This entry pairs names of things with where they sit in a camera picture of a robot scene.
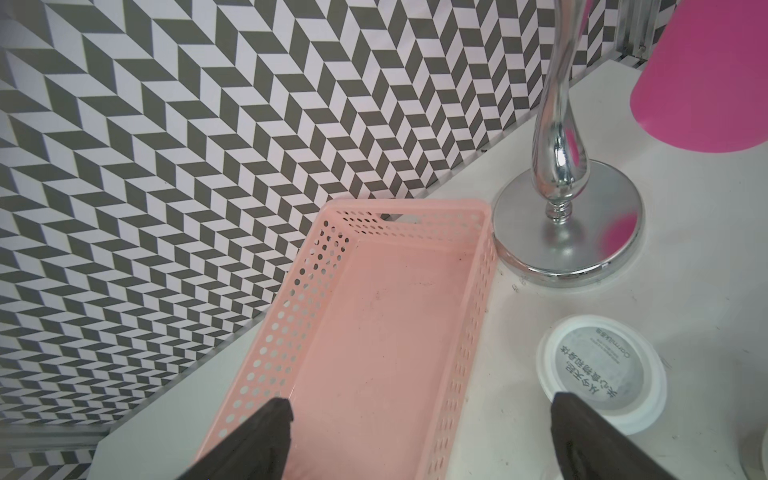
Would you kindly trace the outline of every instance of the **white table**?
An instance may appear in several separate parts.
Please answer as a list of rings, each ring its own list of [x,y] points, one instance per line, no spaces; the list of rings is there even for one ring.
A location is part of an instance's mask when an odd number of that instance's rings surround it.
[[[632,440],[680,480],[744,478],[738,441],[768,422],[768,144],[715,155],[654,140],[629,109],[639,74],[609,61],[571,96],[590,156],[620,168],[643,196],[639,253],[615,276],[575,290],[523,283],[499,265],[449,480],[540,478],[554,450],[535,348],[552,323],[575,313],[634,327],[664,359],[667,407]],[[522,125],[432,197],[492,202],[529,167],[533,127]],[[104,439],[89,480],[179,475],[255,330]]]

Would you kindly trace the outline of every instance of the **gray and white herringbone pattern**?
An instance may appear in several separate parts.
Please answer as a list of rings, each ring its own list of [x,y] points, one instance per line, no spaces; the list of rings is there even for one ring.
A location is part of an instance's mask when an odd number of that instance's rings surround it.
[[[593,2],[574,72],[612,48]],[[0,417],[113,422],[266,308],[318,209],[411,197],[541,93],[551,0],[10,0]]]
[[[677,8],[678,3],[680,3],[680,0],[661,0],[656,24],[654,25],[654,45],[661,39],[661,34],[664,33],[664,29],[672,19],[672,14]]]
[[[2,480],[85,480],[95,451],[0,453]]]

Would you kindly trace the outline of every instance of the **pink lamp shade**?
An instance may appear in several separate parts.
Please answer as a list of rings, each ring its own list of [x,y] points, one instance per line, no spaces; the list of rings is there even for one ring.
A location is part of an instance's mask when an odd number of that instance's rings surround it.
[[[683,0],[630,106],[651,136],[690,151],[768,141],[768,0]]]

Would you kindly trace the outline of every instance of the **white plastic lid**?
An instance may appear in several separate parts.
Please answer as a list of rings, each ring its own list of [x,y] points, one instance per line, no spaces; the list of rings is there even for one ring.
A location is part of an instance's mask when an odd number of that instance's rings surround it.
[[[667,402],[656,350],[604,316],[569,316],[553,325],[539,343],[536,371],[550,401],[556,392],[573,392],[625,435],[648,428]]]

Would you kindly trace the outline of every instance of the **round metal base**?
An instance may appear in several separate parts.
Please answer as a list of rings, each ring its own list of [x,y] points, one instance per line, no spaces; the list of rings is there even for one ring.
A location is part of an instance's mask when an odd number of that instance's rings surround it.
[[[527,170],[510,182],[493,209],[496,250],[520,275],[545,286],[582,286],[611,275],[637,249],[643,201],[619,170],[591,161],[589,182],[573,213],[555,223]]]

